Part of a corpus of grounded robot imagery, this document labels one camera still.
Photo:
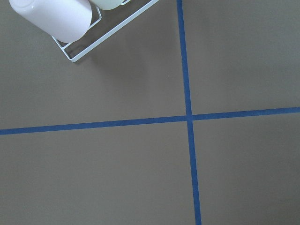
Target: white mug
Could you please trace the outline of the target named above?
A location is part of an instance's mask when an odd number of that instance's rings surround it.
[[[9,0],[9,3],[18,14],[65,43],[80,39],[92,19],[88,0]]]
[[[124,0],[90,0],[103,10],[111,10],[122,4]]]

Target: white wire rack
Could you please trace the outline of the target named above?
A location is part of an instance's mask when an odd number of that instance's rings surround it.
[[[125,0],[121,5],[125,5],[127,3],[129,3],[131,0]],[[84,55],[86,55],[88,52],[90,52],[91,50],[93,50],[95,47],[97,47],[100,43],[102,43],[103,41],[105,41],[106,39],[108,39],[111,35],[113,35],[115,32],[117,32],[118,30],[120,30],[122,27],[124,27],[126,24],[128,24],[129,22],[131,22],[133,19],[135,19],[137,16],[139,16],[140,14],[142,14],[143,12],[145,12],[148,8],[150,8],[151,6],[153,6],[155,3],[157,3],[159,0],[150,0],[147,4],[145,4],[143,7],[141,7],[139,10],[135,11],[131,16],[129,16],[128,18],[126,18],[125,20],[123,20],[122,22],[120,22],[117,26],[115,26],[114,28],[112,28],[111,30],[109,30],[106,34],[104,34],[103,36],[99,37],[98,40],[96,40],[95,42],[93,42],[91,45],[85,47],[81,52],[79,52],[78,54],[76,54],[75,56],[70,56],[66,49],[73,44],[72,43],[67,43],[66,45],[62,45],[55,37],[52,37],[54,39],[54,41],[56,42],[56,44],[59,46],[59,48],[62,50],[62,52],[65,54],[65,56],[71,61],[71,62],[76,62],[77,60],[79,60],[80,58],[82,58]],[[102,19],[102,15],[100,12],[100,9],[98,7],[96,7],[97,10],[97,20],[94,21],[90,27],[89,30],[91,28],[93,28],[97,23],[99,23]]]

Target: blue tape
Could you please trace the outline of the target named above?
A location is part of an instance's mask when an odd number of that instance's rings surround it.
[[[182,0],[177,0],[177,12],[178,12],[179,35],[180,35],[184,95],[185,95],[186,113],[187,113],[187,134],[188,134],[188,145],[189,145],[189,157],[190,157],[190,164],[191,164],[195,221],[196,221],[196,225],[201,225],[202,223],[201,223],[201,213],[200,213],[200,197],[199,197],[199,188],[198,188],[193,115],[192,115],[191,94],[190,94],[190,85],[189,85],[189,77],[188,77],[188,57],[187,57],[187,47],[186,47],[185,30],[184,30]]]
[[[54,126],[43,126],[43,127],[24,127],[24,128],[3,129],[0,130],[0,135],[15,135],[15,134],[26,134],[26,133],[62,131],[62,130],[120,127],[120,126],[155,124],[155,123],[171,123],[171,122],[182,122],[186,120],[187,120],[186,116],[171,116],[171,117],[158,117],[158,118],[136,119],[136,120],[117,120],[117,121],[107,121],[107,122],[54,125]]]
[[[300,113],[300,107],[199,114],[199,115],[194,115],[193,120],[213,120],[213,119],[224,119],[224,118],[234,118],[234,117],[265,116],[265,115],[276,115],[276,114],[287,114],[287,113]]]

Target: white cup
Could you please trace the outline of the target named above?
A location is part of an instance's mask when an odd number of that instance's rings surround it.
[[[111,10],[122,4],[124,0],[90,0],[103,10]]]
[[[18,14],[65,43],[80,39],[92,19],[88,0],[9,0],[9,3]]]

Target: cup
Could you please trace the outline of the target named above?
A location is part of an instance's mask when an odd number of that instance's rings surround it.
[[[22,17],[65,43],[80,39],[92,19],[88,0],[9,0],[9,3]]]

